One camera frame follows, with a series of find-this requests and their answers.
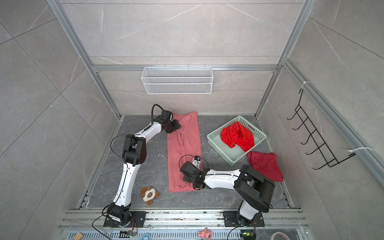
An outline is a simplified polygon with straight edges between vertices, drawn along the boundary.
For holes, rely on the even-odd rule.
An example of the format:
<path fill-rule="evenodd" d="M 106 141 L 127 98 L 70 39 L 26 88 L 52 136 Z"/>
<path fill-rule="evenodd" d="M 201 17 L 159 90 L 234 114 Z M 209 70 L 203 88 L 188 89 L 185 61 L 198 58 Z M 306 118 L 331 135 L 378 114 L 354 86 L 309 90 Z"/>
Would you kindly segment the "pink t shirt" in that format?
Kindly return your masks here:
<path fill-rule="evenodd" d="M 185 162 L 192 162 L 194 156 L 202 156 L 198 113 L 174 114 L 174 119 L 181 128 L 167 137 L 169 192 L 189 192 L 194 190 L 193 185 L 183 180 L 180 167 Z"/>

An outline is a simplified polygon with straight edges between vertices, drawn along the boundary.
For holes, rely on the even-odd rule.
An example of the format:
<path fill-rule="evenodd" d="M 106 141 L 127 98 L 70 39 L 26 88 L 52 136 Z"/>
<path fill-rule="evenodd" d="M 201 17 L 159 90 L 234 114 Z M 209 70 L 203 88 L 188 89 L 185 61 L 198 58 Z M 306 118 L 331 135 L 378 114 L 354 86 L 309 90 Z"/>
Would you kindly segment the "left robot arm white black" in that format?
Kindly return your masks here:
<path fill-rule="evenodd" d="M 140 166 L 147 157 L 147 142 L 163 130 L 170 134 L 180 127 L 172 112 L 163 111 L 159 116 L 152 118 L 151 123 L 138 133 L 125 135 L 121 154 L 123 173 L 116 196 L 107 208 L 107 218 L 119 227 L 125 227 L 132 221 L 130 213 L 132 191 Z"/>

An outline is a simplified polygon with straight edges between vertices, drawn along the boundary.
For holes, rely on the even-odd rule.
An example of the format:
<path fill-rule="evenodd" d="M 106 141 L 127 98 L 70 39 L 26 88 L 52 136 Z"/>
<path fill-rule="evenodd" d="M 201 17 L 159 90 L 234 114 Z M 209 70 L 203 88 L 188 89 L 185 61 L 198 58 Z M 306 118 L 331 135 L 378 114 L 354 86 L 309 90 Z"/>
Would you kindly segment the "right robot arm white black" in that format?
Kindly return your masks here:
<path fill-rule="evenodd" d="M 251 166 L 243 165 L 235 171 L 215 171 L 212 169 L 199 170 L 190 162 L 180 167 L 183 180 L 191 183 L 195 190 L 229 189 L 235 190 L 242 198 L 236 212 L 224 211 L 226 227 L 254 226 L 263 227 L 262 213 L 271 208 L 275 183 Z"/>

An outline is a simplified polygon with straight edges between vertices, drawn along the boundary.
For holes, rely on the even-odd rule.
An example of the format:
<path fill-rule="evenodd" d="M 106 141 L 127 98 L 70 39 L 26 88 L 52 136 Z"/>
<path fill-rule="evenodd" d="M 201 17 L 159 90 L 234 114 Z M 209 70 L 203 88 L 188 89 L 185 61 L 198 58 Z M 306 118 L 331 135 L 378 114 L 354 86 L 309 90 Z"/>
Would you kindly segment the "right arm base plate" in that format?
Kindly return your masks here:
<path fill-rule="evenodd" d="M 252 220 L 240 215 L 236 211 L 224 211 L 223 212 L 225 227 L 264 227 L 265 222 L 261 212 L 255 214 Z"/>

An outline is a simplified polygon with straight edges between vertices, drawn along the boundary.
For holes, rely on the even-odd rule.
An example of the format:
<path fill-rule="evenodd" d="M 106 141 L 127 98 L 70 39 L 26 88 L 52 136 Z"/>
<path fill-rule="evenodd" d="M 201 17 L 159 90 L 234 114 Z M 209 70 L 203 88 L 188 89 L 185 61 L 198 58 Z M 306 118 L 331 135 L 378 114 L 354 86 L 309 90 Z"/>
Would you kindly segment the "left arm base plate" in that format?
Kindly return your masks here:
<path fill-rule="evenodd" d="M 111 228 L 132 228 L 138 227 L 142 228 L 144 226 L 145 211 L 139 212 L 125 212 L 122 215 L 122 221 L 120 218 L 115 217 L 113 215 L 107 214 L 106 219 L 104 221 L 103 227 L 111 227 Z"/>

